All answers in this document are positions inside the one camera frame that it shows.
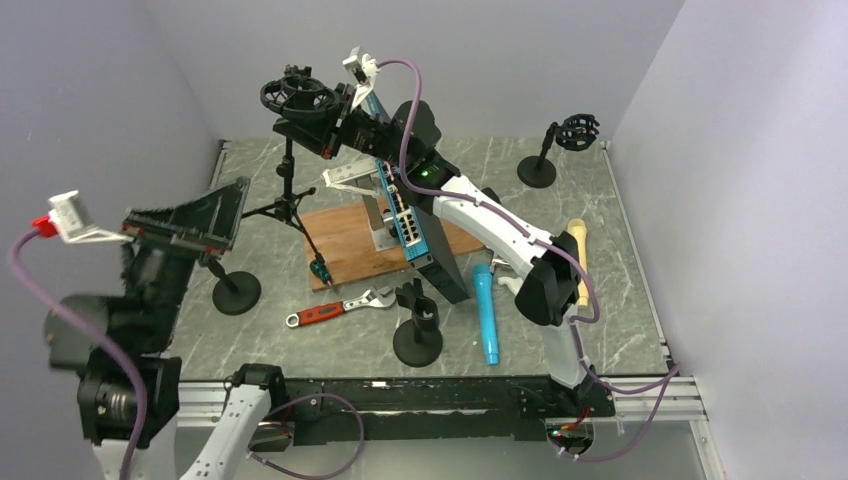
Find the black tripod mic stand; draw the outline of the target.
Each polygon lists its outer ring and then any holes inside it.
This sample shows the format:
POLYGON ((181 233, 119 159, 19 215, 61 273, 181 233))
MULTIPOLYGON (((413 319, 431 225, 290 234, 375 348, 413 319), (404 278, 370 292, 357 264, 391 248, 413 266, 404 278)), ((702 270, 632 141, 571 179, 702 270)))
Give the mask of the black tripod mic stand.
MULTIPOLYGON (((284 68, 283 77, 269 81, 260 88, 260 102, 269 111, 283 116, 287 104, 295 110, 306 110, 308 113, 326 110, 328 103, 328 89, 320 81, 312 77, 312 67, 289 64, 284 68)), ((295 158, 293 155, 294 142, 285 138, 285 152, 281 162, 276 167, 276 174, 283 180, 283 193, 271 204, 243 213, 241 218, 262 215, 276 219, 301 233, 309 247, 312 249, 314 258, 310 267, 326 267, 323 255, 320 253, 312 237, 308 233, 300 216, 298 207, 304 197, 314 195, 316 189, 310 189, 295 194, 293 191, 293 180, 295 176, 295 158)))

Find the black round-base mic stand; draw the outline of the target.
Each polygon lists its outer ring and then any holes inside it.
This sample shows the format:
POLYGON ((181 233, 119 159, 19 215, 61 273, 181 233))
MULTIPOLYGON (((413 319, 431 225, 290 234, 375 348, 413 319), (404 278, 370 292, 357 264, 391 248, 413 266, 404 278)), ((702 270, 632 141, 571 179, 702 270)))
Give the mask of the black round-base mic stand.
POLYGON ((259 279, 247 271, 227 273, 214 257, 207 257, 199 265, 208 270, 217 282, 213 287, 214 307, 222 314, 237 316, 251 310, 260 300, 262 286, 259 279))

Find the blue microphone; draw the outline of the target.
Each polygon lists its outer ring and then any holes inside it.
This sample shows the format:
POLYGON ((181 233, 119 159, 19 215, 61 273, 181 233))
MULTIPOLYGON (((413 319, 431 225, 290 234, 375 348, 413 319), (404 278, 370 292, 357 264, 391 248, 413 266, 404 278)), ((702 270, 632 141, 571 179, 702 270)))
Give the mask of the blue microphone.
POLYGON ((478 307, 482 349, 485 362, 489 366, 500 363, 496 317, 492 296, 492 280, 492 273, 486 264, 473 266, 472 282, 478 307))

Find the black stand of green microphone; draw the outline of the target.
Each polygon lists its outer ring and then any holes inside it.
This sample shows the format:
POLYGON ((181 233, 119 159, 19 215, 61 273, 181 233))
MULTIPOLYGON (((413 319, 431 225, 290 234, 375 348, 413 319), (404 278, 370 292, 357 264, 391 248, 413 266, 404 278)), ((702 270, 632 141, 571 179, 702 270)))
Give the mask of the black stand of green microphone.
POLYGON ((410 312, 410 318, 395 330, 393 351, 398 360, 413 368, 434 363, 443 349, 440 316, 436 302, 426 296, 419 278, 395 289, 397 303, 410 312))

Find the beige microphone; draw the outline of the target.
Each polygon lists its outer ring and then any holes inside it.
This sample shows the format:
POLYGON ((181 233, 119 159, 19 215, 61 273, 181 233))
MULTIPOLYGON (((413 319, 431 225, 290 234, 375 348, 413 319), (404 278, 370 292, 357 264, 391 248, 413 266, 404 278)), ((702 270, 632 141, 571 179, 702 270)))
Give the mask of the beige microphone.
MULTIPOLYGON (((588 229, 586 223, 580 218, 573 218, 567 224, 567 232, 576 240, 577 243, 577 255, 579 265, 584 272, 587 271, 587 233, 588 229)), ((590 301, 590 294, 587 288, 586 282, 584 280, 580 280, 580 284, 578 286, 579 298, 577 301, 577 305, 579 307, 588 307, 590 301)))

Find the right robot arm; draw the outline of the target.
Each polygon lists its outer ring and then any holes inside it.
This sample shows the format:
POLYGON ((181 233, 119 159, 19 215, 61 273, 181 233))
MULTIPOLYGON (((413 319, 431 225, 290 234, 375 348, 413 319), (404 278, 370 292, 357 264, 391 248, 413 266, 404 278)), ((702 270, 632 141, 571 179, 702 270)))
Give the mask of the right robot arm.
POLYGON ((421 99, 415 95, 405 120, 385 120, 355 102, 355 88, 330 88, 311 77, 272 80, 260 89, 261 104, 277 115, 275 132, 324 159, 341 147, 388 162, 396 168, 403 200, 444 219, 504 258, 522 280, 515 304, 538 325, 557 411, 574 415, 590 399, 586 385, 595 373, 585 352, 579 323, 598 321, 578 314, 579 287, 593 286, 581 265, 576 238, 537 228, 494 201, 447 161, 415 129, 421 99))

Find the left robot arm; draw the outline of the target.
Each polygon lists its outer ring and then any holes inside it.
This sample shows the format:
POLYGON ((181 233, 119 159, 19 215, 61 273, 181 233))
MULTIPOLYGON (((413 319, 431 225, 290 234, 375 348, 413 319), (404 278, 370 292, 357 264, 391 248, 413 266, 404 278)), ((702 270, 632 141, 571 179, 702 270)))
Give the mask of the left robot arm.
POLYGON ((99 227, 78 191, 51 197, 42 232, 67 244, 115 242, 119 295, 74 294, 50 306, 44 331, 49 364, 78 377, 83 435, 109 479, 174 479, 182 362, 167 355, 193 270, 216 278, 221 313, 251 310, 262 294, 246 271, 221 257, 236 240, 250 181, 239 177, 171 207, 131 209, 121 227, 99 227))

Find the wooden board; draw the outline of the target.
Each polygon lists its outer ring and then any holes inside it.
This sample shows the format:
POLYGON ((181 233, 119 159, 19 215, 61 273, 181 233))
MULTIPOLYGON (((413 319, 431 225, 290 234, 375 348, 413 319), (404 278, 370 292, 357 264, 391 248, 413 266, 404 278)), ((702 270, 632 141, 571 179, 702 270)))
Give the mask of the wooden board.
MULTIPOLYGON (((413 268, 399 246, 377 250, 366 207, 361 200, 302 214, 301 220, 323 256, 334 286, 413 268)), ((445 220, 440 222, 455 258, 484 249, 484 245, 471 234, 445 220)), ((312 273, 309 263, 314 259, 314 252, 306 244, 304 249, 307 257, 305 269, 311 291, 331 288, 312 273)))

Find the chrome faucet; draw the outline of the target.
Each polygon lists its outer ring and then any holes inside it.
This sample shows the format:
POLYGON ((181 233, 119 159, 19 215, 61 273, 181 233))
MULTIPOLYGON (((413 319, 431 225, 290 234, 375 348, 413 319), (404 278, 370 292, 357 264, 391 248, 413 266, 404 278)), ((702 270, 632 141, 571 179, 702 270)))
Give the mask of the chrome faucet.
POLYGON ((489 263, 489 272, 494 275, 498 268, 511 269, 511 266, 505 260, 499 257, 493 257, 489 263))

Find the white plastic faucet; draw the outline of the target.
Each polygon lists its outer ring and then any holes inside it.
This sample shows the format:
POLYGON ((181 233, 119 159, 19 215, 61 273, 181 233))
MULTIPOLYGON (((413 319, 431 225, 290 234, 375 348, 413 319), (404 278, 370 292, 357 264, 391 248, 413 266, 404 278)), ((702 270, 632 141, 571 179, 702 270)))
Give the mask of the white plastic faucet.
POLYGON ((501 276, 497 279, 497 283, 506 287, 513 295, 517 295, 523 285, 523 280, 518 277, 501 276))

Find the metal bracket holder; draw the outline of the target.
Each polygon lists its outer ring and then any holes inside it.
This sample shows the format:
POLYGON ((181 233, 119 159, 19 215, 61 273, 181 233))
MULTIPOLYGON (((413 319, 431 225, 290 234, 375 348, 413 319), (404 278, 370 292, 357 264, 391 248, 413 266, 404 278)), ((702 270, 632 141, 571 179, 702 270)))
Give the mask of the metal bracket holder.
POLYGON ((321 176, 326 187, 352 192, 361 197, 376 251, 389 250, 399 245, 398 240, 390 234, 388 217, 378 203, 384 191, 375 159, 366 158, 325 169, 321 176))

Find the blue black network switch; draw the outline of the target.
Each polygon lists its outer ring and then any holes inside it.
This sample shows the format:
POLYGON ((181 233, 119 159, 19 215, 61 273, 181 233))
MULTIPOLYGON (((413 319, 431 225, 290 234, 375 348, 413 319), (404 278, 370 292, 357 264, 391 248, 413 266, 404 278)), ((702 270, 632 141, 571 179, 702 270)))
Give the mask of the blue black network switch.
POLYGON ((375 159, 374 163, 380 189, 388 202, 382 219, 389 233, 395 233, 410 267, 451 304, 468 300, 468 287, 444 228, 434 216, 405 202, 399 191, 400 179, 388 162, 375 159))

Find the aluminium frame rail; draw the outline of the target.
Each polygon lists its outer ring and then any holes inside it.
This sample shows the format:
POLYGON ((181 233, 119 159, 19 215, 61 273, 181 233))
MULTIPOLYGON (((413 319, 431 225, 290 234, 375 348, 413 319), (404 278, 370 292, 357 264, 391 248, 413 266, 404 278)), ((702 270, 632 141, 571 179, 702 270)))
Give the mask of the aluminium frame rail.
POLYGON ((616 413, 611 418, 596 418, 586 424, 566 424, 558 429, 544 426, 546 439, 553 437, 564 446, 586 453, 599 445, 600 431, 612 427, 614 439, 629 443, 646 422, 658 429, 664 423, 680 424, 694 439, 696 465, 706 479, 724 479, 727 474, 713 444, 708 415, 695 380, 675 377, 660 386, 657 376, 613 376, 607 389, 616 413))

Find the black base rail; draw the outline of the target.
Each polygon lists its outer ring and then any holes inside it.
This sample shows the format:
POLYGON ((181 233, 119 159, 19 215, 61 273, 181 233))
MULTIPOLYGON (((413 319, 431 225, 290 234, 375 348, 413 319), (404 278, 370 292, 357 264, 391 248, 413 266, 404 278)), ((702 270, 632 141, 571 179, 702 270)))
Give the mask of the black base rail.
POLYGON ((611 393, 587 380, 575 390, 547 375, 406 378, 287 378, 260 418, 270 451, 330 442, 507 437, 543 441, 544 426, 586 424, 616 410, 611 393))

